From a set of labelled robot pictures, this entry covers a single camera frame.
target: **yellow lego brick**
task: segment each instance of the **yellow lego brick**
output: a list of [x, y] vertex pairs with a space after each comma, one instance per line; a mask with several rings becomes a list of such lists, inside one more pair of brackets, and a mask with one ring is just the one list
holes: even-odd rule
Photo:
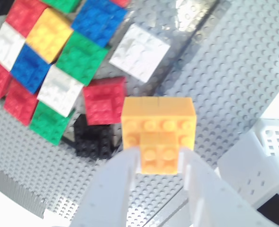
[[127, 97], [121, 116], [124, 149], [140, 146], [140, 133], [174, 132], [181, 147], [193, 150], [196, 120], [191, 98]]
[[73, 33], [71, 23], [54, 9], [47, 8], [29, 33], [26, 43], [47, 63], [52, 63]]
[[142, 133], [140, 147], [143, 174], [177, 174], [179, 145], [175, 133]]

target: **green lego brick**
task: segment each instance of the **green lego brick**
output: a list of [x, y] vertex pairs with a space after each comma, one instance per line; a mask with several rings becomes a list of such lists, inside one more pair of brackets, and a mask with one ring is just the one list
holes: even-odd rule
[[56, 66], [87, 86], [107, 53], [107, 49], [74, 32]]
[[58, 145], [73, 113], [63, 117], [42, 102], [38, 103], [30, 129], [45, 138], [47, 141]]
[[72, 13], [81, 0], [41, 0], [63, 13]]

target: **white plastic part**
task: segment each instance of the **white plastic part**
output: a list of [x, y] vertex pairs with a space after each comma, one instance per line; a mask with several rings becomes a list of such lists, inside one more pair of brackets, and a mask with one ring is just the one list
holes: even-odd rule
[[253, 132], [219, 159], [218, 169], [222, 179], [256, 209], [279, 194], [279, 159], [266, 156]]
[[266, 157], [263, 148], [254, 132], [244, 134], [219, 160], [218, 170], [221, 178], [235, 190], [241, 187], [243, 179], [247, 179], [256, 163]]
[[260, 119], [256, 133], [266, 155], [279, 158], [279, 120]]
[[11, 71], [26, 39], [7, 22], [0, 28], [0, 64]]
[[147, 82], [170, 46], [132, 24], [115, 50], [110, 63], [131, 76]]
[[275, 227], [220, 179], [198, 154], [186, 148], [183, 177], [194, 227]]
[[83, 84], [52, 65], [37, 99], [67, 117], [74, 107]]
[[70, 227], [125, 227], [140, 150], [121, 151], [92, 180]]

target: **blue lego brick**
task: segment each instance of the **blue lego brick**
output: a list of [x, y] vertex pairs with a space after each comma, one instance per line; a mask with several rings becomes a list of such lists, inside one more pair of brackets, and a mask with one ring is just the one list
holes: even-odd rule
[[87, 0], [72, 28], [101, 47], [105, 47], [127, 11], [109, 0]]
[[24, 45], [11, 74], [29, 92], [34, 94], [42, 85], [51, 65], [46, 63], [28, 45]]

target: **lego baseplate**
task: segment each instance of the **lego baseplate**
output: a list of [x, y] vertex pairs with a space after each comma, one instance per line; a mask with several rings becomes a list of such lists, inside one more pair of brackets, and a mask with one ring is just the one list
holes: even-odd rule
[[[134, 1], [129, 19], [111, 43], [117, 46], [128, 23], [136, 22], [159, 38], [167, 35], [176, 38], [177, 46], [179, 40], [185, 44], [188, 35], [177, 26], [178, 2]], [[240, 0], [229, 5], [224, 1], [210, 15], [156, 92], [193, 98], [198, 116], [195, 151], [212, 166], [279, 91], [279, 1]], [[174, 59], [169, 56], [146, 84], [127, 76], [129, 95], [153, 94]], [[108, 61], [96, 78], [125, 75]], [[71, 219], [102, 164], [77, 158], [64, 143], [55, 147], [46, 142], [6, 113], [0, 102], [0, 170], [46, 198], [50, 211]], [[138, 175], [130, 193], [127, 226], [142, 227], [181, 187], [179, 175]]]

